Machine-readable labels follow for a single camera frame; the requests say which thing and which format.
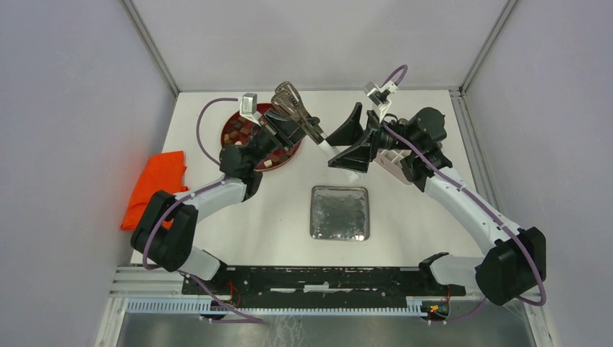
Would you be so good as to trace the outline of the metal serving tongs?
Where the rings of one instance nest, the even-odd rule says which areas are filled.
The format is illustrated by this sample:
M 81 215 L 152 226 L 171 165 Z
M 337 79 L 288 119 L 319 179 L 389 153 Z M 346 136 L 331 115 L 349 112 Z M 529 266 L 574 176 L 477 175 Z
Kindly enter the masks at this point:
M 319 122 L 310 115 L 299 91 L 289 81 L 280 83 L 271 98 L 272 104 L 288 115 L 296 122 L 314 143 L 326 154 L 327 159 L 334 158 L 340 153 L 337 147 L 332 146 L 327 140 L 327 135 L 319 126 Z

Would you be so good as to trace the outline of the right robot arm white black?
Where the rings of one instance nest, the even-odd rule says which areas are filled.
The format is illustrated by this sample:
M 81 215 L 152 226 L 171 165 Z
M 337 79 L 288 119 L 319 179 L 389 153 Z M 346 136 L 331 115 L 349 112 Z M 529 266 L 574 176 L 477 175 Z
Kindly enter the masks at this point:
M 411 119 L 389 114 L 380 118 L 367 111 L 360 124 L 362 105 L 327 137 L 344 149 L 328 161 L 331 168 L 366 173 L 381 150 L 409 150 L 401 162 L 405 178 L 438 202 L 469 233 L 481 257 L 441 253 L 424 260 L 417 278 L 419 289 L 438 294 L 446 285 L 477 288 L 493 304 L 513 299 L 542 307 L 547 296 L 546 237 L 537 228 L 524 228 L 505 217 L 470 189 L 441 148 L 447 132 L 445 116 L 426 107 Z

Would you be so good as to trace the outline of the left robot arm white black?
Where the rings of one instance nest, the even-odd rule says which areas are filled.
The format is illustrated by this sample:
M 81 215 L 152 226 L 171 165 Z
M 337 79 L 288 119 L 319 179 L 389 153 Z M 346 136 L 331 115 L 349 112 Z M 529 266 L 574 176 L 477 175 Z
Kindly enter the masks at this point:
M 194 245 L 197 224 L 253 197 L 262 181 L 256 168 L 276 150 L 291 150 L 306 136 L 298 123 L 272 108 L 262 120 L 246 143 L 222 148 L 219 179 L 179 195 L 164 190 L 152 195 L 130 239 L 144 267 L 198 277 L 209 294 L 226 288 L 227 275 L 220 270 L 224 262 Z

